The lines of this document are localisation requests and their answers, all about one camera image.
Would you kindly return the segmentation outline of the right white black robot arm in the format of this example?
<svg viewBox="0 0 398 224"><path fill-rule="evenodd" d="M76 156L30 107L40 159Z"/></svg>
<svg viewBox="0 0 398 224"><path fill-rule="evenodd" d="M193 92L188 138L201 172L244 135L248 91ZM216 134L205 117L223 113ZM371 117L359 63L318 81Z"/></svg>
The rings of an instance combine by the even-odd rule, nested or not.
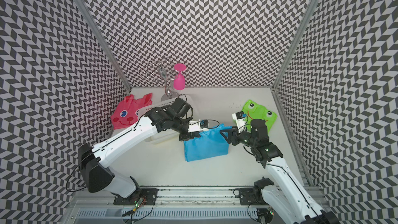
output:
<svg viewBox="0 0 398 224"><path fill-rule="evenodd" d="M272 207L286 224L338 224L340 221L332 212L318 204L291 172L283 153L269 141L266 121L254 119L250 131L244 127L221 130L220 134L228 144L243 144L272 179L263 178L255 182L254 192Z"/></svg>

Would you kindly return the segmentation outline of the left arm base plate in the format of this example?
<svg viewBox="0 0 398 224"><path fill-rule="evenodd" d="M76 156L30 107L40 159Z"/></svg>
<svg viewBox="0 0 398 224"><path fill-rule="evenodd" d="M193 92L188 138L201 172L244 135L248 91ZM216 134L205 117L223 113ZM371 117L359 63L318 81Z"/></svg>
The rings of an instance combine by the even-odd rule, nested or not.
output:
<svg viewBox="0 0 398 224"><path fill-rule="evenodd" d="M141 190L136 190L127 198L115 195L113 205L134 206L140 199L143 199L146 206L154 206L158 197L158 192L159 190L157 188L143 188Z"/></svg>

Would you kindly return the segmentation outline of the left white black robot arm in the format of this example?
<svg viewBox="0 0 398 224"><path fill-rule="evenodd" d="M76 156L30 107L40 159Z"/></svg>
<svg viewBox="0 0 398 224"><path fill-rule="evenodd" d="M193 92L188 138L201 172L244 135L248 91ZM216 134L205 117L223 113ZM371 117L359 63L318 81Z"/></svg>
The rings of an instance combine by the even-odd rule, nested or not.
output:
<svg viewBox="0 0 398 224"><path fill-rule="evenodd" d="M94 146L80 146L78 168L88 192L108 191L125 199L134 195L138 191L135 179L113 171L111 165L134 146L162 131L179 133L180 141L200 137L202 129L186 116L192 111L192 106L178 97L171 105L153 107L116 136Z"/></svg>

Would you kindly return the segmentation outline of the blue raincoat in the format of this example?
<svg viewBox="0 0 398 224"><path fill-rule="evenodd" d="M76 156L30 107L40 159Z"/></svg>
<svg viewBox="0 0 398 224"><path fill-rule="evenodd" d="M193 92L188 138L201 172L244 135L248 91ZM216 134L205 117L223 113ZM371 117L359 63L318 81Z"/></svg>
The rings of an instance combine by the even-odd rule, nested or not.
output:
<svg viewBox="0 0 398 224"><path fill-rule="evenodd" d="M184 158L187 162L203 160L229 153L229 144L220 131L232 129L221 124L215 129L202 132L200 138L184 141Z"/></svg>

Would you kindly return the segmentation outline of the pink bunny raincoat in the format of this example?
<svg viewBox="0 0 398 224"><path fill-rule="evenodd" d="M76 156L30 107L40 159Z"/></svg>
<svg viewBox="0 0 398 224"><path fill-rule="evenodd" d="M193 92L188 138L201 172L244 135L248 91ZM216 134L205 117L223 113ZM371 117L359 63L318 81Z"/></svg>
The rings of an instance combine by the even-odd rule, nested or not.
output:
<svg viewBox="0 0 398 224"><path fill-rule="evenodd" d="M138 111L152 104L152 93L136 99L133 94L126 96L111 116L114 130L128 128L138 121Z"/></svg>

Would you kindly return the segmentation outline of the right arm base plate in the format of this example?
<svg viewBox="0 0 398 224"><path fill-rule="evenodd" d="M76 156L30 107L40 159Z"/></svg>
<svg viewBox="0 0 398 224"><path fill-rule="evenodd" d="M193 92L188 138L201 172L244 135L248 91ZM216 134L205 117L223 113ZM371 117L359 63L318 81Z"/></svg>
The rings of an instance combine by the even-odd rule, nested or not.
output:
<svg viewBox="0 0 398 224"><path fill-rule="evenodd" d="M238 188L234 194L239 199L241 206L269 206L252 188Z"/></svg>

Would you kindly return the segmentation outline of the green frog raincoat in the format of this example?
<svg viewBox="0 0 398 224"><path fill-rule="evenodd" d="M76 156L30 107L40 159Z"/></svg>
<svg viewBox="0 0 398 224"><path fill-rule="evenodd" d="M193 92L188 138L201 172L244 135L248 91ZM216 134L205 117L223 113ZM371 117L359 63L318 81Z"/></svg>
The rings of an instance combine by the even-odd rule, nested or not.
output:
<svg viewBox="0 0 398 224"><path fill-rule="evenodd" d="M270 132L277 119L277 114L275 112L267 109L263 105L257 104L252 100L248 100L244 104L242 111L247 115L247 124L250 124L254 119L265 120L268 132Z"/></svg>

